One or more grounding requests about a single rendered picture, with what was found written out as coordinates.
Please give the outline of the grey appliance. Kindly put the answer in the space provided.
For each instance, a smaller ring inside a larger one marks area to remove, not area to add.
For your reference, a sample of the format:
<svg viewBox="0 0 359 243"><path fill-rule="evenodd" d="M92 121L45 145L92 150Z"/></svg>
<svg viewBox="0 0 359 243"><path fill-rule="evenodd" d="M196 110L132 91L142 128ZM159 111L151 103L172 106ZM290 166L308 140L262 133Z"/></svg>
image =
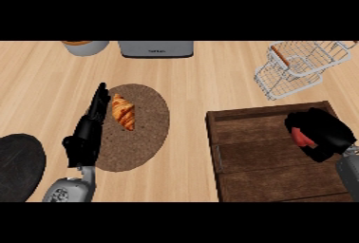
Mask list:
<svg viewBox="0 0 359 243"><path fill-rule="evenodd" d="M120 41L126 58L185 58L194 55L193 41Z"/></svg>

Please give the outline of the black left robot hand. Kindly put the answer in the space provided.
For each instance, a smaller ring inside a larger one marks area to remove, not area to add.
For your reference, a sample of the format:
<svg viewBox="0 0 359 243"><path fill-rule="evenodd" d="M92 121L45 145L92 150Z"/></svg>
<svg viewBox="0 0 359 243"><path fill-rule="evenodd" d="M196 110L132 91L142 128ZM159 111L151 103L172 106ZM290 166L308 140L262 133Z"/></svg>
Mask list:
<svg viewBox="0 0 359 243"><path fill-rule="evenodd" d="M103 125L110 104L107 84L101 83L86 114L82 116L73 135L63 144L69 155L69 168L95 166L101 148Z"/></svg>

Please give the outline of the golden croissant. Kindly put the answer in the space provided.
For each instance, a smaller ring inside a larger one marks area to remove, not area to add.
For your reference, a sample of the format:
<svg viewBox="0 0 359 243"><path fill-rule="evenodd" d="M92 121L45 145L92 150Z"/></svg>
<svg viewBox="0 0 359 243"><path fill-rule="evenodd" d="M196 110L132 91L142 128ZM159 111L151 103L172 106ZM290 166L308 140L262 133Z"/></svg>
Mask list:
<svg viewBox="0 0 359 243"><path fill-rule="evenodd" d="M113 98L113 117L128 131L135 130L135 104L120 94Z"/></svg>

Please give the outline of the grey pot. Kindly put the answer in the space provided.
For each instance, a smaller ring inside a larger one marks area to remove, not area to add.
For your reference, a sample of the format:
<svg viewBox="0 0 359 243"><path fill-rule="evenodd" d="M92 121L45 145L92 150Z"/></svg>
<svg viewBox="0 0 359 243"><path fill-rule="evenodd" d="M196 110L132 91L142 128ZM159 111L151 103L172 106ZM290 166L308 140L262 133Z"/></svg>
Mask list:
<svg viewBox="0 0 359 243"><path fill-rule="evenodd" d="M64 41L64 46L74 56L92 56L104 51L108 41Z"/></svg>

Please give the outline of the brown round woven placemat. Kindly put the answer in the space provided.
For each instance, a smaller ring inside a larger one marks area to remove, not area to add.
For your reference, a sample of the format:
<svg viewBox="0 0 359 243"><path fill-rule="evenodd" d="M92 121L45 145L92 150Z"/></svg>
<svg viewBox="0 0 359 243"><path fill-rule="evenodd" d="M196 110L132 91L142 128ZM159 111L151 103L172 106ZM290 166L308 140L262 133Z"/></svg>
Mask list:
<svg viewBox="0 0 359 243"><path fill-rule="evenodd" d="M113 116L110 105L103 126L97 167L123 172L142 166L154 157L168 139L170 110L160 93L142 84L123 84L110 89L135 104L135 129L129 131Z"/></svg>

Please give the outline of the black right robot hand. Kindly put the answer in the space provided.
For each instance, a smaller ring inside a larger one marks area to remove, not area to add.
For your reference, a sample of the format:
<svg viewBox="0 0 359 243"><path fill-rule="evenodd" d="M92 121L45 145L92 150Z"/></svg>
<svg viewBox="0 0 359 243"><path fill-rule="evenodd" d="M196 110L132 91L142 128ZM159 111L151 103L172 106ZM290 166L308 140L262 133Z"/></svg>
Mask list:
<svg viewBox="0 0 359 243"><path fill-rule="evenodd" d="M293 112L286 118L290 131L298 127L308 138L317 143L314 147L299 147L317 162L324 162L336 154L342 154L357 142L352 130L346 124L323 109L311 108L303 112Z"/></svg>

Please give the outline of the dark brown wooden tray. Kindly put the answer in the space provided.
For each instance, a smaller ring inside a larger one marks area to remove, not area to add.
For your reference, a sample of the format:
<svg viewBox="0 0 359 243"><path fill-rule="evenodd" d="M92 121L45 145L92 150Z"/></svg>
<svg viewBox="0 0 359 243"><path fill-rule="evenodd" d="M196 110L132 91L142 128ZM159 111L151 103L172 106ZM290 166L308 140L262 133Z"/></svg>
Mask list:
<svg viewBox="0 0 359 243"><path fill-rule="evenodd" d="M290 113L330 102L207 112L207 137L219 200L224 202L351 202L333 157L315 162L293 142Z"/></svg>

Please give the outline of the black round plate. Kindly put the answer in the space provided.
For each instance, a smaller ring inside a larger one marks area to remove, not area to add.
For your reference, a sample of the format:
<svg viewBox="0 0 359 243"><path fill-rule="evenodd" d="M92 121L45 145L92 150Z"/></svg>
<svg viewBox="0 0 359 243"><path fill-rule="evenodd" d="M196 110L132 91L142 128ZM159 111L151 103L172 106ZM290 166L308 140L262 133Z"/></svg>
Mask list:
<svg viewBox="0 0 359 243"><path fill-rule="evenodd" d="M27 134L0 138L0 202L26 202L42 182L46 155Z"/></svg>

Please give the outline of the red bell pepper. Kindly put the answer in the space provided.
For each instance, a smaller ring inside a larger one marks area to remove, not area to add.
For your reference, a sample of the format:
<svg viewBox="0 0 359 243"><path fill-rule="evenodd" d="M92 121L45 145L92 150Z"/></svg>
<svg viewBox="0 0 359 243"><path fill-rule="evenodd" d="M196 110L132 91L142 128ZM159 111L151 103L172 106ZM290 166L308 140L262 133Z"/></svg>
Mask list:
<svg viewBox="0 0 359 243"><path fill-rule="evenodd" d="M292 138L299 147L314 147L317 145L317 143L308 138L298 127L292 129Z"/></svg>

